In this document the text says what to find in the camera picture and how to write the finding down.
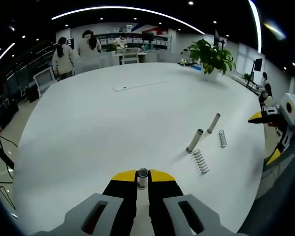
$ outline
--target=white table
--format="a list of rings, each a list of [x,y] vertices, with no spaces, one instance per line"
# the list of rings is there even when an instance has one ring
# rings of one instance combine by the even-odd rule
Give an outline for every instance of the white table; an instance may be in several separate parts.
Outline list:
[[[14,196],[21,229],[51,230],[116,173],[145,167],[173,175],[184,194],[237,232],[262,175],[263,125],[247,122],[259,110],[258,98],[232,79],[201,81],[199,71],[175,63],[114,66],[60,81],[38,102],[19,143]],[[195,148],[210,169],[201,177],[185,149],[216,113],[213,133]],[[137,204],[148,210],[140,198]],[[144,218],[140,207],[136,215]],[[133,226],[131,235],[152,235],[147,228]]]

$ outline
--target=curved ceiling light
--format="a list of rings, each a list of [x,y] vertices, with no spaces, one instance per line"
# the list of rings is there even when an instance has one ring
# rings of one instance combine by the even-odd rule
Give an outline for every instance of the curved ceiling light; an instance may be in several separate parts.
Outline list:
[[[95,7],[83,8],[83,9],[79,9],[79,10],[75,10],[75,11],[70,11],[70,12],[67,12],[67,13],[64,13],[64,14],[61,14],[61,15],[58,15],[58,16],[55,16],[55,17],[52,18],[52,20],[55,20],[55,19],[60,18],[60,17],[63,17],[63,16],[70,15],[70,14],[73,14],[73,13],[81,12],[81,11],[100,10],[100,9],[127,9],[127,10],[145,11],[145,12],[157,14],[157,15],[160,15],[160,16],[165,16],[167,18],[170,18],[170,19],[172,19],[174,21],[177,21],[179,23],[182,23],[182,24],[190,27],[190,28],[194,29],[195,31],[197,31],[197,32],[199,32],[201,34],[205,34],[202,31],[200,31],[199,29],[197,29],[197,28],[189,25],[186,22],[180,21],[177,18],[174,18],[172,16],[168,16],[168,15],[159,13],[157,11],[151,11],[151,10],[147,10],[147,9],[142,9],[142,8],[137,8],[137,7],[130,7],[130,6],[95,6]]]
[[[261,25],[260,25],[260,19],[258,10],[256,8],[256,5],[253,3],[253,1],[248,0],[252,13],[254,14],[255,22],[256,22],[256,28],[257,28],[257,35],[258,35],[258,53],[261,53],[261,46],[262,46],[262,39],[261,39]]]
[[[11,47],[14,46],[14,45],[15,45],[15,43],[12,43],[12,44],[11,44],[11,45],[5,50],[5,52],[2,53],[2,55],[0,56],[0,59],[1,59],[2,57],[4,57],[4,55],[8,52],[8,50],[11,49]]]

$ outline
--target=green leaves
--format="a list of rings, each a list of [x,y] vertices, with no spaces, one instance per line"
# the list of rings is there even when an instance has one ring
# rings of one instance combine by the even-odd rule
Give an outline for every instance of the green leaves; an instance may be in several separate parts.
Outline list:
[[[193,42],[193,44],[188,47],[190,51],[190,58],[192,61],[200,61],[203,64],[204,73],[212,73],[214,68],[223,72],[223,75],[229,69],[236,69],[236,64],[233,62],[233,57],[230,51],[225,49],[220,49],[216,46],[211,46],[209,42],[204,39],[198,42]]]

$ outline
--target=person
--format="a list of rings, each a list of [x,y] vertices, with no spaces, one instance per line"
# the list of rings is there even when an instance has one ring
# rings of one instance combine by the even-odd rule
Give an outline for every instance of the person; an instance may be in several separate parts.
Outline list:
[[[120,34],[118,38],[115,38],[113,44],[117,49],[123,49],[128,47],[127,39],[124,37],[124,33]]]
[[[82,34],[82,41],[79,43],[77,53],[80,57],[91,57],[96,53],[101,53],[100,41],[95,37],[94,32],[86,30]]]
[[[259,91],[260,91],[259,103],[260,103],[261,107],[264,105],[267,105],[265,101],[272,100],[272,98],[273,98],[272,88],[271,88],[269,81],[267,80],[267,73],[266,72],[262,73],[262,76],[263,76],[263,80],[262,80],[262,83],[259,87]]]
[[[63,80],[72,76],[74,70],[73,62],[73,50],[66,45],[66,38],[61,37],[52,58],[52,69],[56,78]]]

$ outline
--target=coil spring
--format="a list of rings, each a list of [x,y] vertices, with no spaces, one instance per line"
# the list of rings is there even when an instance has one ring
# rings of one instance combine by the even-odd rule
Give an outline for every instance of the coil spring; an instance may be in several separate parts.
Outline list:
[[[204,157],[200,151],[200,149],[197,149],[194,151],[193,155],[195,156],[197,165],[200,169],[200,172],[202,175],[206,174],[207,172],[209,172],[208,166],[206,164],[206,161],[204,160]]]
[[[226,137],[225,137],[225,132],[224,130],[220,130],[218,132],[218,135],[220,136],[220,141],[221,141],[221,147],[225,148],[227,146],[227,142],[226,142]]]

